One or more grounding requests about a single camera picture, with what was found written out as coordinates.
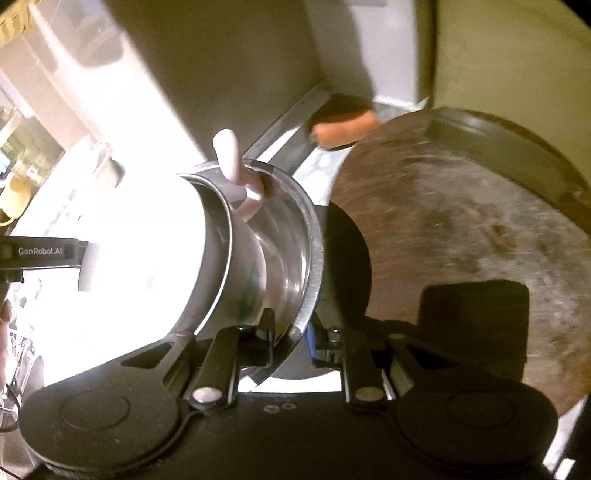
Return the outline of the person's left hand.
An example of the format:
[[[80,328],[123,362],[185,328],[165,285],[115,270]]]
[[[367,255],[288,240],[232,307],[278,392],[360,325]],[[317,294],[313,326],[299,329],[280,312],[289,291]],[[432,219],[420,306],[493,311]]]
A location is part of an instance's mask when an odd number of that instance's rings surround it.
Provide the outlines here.
[[[12,320],[12,306],[8,299],[5,299],[1,306],[0,320],[0,389],[3,390],[6,384],[6,369],[10,355],[10,322]]]

